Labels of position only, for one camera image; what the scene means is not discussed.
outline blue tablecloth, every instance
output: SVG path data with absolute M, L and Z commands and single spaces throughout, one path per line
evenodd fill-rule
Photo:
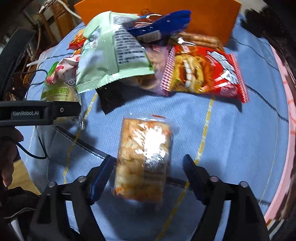
M 71 31 L 48 54 L 39 69 L 49 70 L 52 64 L 72 54 L 66 50 L 73 36 L 83 24 Z M 224 182 L 238 184 L 247 181 L 258 199 L 263 214 L 267 211 L 279 185 L 287 153 L 288 110 L 286 95 L 278 66 L 266 39 L 257 38 L 239 25 L 234 25 L 226 47 L 227 53 L 235 53 L 248 85 L 250 101 L 241 104 L 236 99 L 176 93 L 172 97 L 155 96 L 137 88 L 122 86 L 126 104 L 104 115 L 95 91 L 81 94 L 82 112 L 92 103 L 86 117 L 86 129 L 78 133 L 75 127 L 58 130 L 43 127 L 39 131 L 45 142 L 49 158 L 35 160 L 20 150 L 32 180 L 43 190 L 52 180 L 58 184 L 72 182 L 100 165 L 104 156 L 117 156 L 122 117 L 129 113 L 157 114 L 173 120 L 180 128 L 174 135 L 169 176 L 186 181 L 182 170 L 182 158 L 190 154 L 199 158 L 198 165 L 210 175 Z M 45 78 L 39 72 L 32 83 Z M 31 87 L 30 100 L 39 100 L 42 86 Z M 32 126 L 19 127 L 25 137 L 26 149 L 42 156 L 42 149 Z M 115 198 L 111 193 L 114 174 L 102 194 L 92 206 L 95 218 L 106 240 L 190 240 L 204 206 L 187 191 L 182 202 L 177 200 L 183 190 L 182 182 L 166 185 L 162 206 L 155 207 Z M 68 216 L 73 228 L 77 228 L 73 208 L 67 202 Z M 223 217 L 216 240 L 222 240 L 228 217 L 229 203 L 224 205 Z M 169 220 L 167 230 L 164 224 Z

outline red and white checkered edge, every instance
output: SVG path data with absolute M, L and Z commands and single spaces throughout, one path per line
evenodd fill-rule
M 173 70 L 175 66 L 175 47 L 172 47 L 168 55 L 168 59 L 165 65 L 165 71 L 163 73 L 163 79 L 161 81 L 160 87 L 163 90 L 170 91 L 171 88 L 171 78 L 173 75 Z
M 230 54 L 230 57 L 233 61 L 234 64 L 234 71 L 235 74 L 237 75 L 237 79 L 239 81 L 239 87 L 241 89 L 241 93 L 242 93 L 242 102 L 243 103 L 247 103 L 249 101 L 249 94 L 246 88 L 246 84 L 244 83 L 243 79 L 242 79 L 242 73 L 240 72 L 240 68 L 237 62 L 237 57 L 235 56 L 234 53 Z

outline human hand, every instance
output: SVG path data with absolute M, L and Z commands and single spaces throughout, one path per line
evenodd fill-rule
M 4 136 L 11 137 L 16 142 L 23 141 L 24 137 L 14 127 L 0 127 L 0 173 L 3 184 L 7 187 L 12 183 L 13 160 L 17 156 L 17 147 L 11 141 L 2 140 L 1 138 Z

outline pink fabric edge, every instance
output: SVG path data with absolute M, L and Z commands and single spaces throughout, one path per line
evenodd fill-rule
M 296 120 L 296 107 L 293 101 L 292 91 L 289 87 L 289 84 L 286 78 L 286 76 L 289 76 L 289 73 L 286 67 L 284 66 L 284 64 L 282 63 L 280 57 L 276 53 L 276 50 L 272 46 L 270 47 L 276 59 L 277 65 L 279 67 L 279 71 L 280 71 L 285 92 L 286 92 L 288 112 L 289 112 L 289 138 L 288 138 L 288 149 L 287 149 L 287 156 L 286 156 L 286 162 L 285 162 L 283 174 L 282 174 L 278 189 L 276 191 L 276 194 L 274 195 L 274 198 L 264 216 L 265 222 L 268 222 L 269 220 L 272 220 L 275 218 L 280 208 L 280 205 L 283 201 L 283 198 L 289 190 L 289 186 L 291 183 L 290 174 L 293 168 L 293 161 L 295 156 L 295 131 L 296 131 L 296 124 L 294 122 L 294 120 Z

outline screw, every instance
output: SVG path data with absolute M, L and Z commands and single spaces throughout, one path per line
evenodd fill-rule
M 216 177 L 216 176 L 211 176 L 211 177 L 210 177 L 210 180 L 211 180 L 212 182 L 216 183 L 216 182 L 219 181 L 219 178 Z
M 84 182 L 84 181 L 86 180 L 86 177 L 85 177 L 85 176 L 80 176 L 80 177 L 77 178 L 77 180 L 78 180 L 80 183 L 82 183 L 82 182 Z
M 57 184 L 56 182 L 52 181 L 52 182 L 50 182 L 50 183 L 48 184 L 48 186 L 49 186 L 50 188 L 53 188 L 56 184 Z
M 242 182 L 240 182 L 239 184 L 240 184 L 243 188 L 246 188 L 246 187 L 249 186 L 248 183 L 245 182 L 245 181 L 242 181 Z

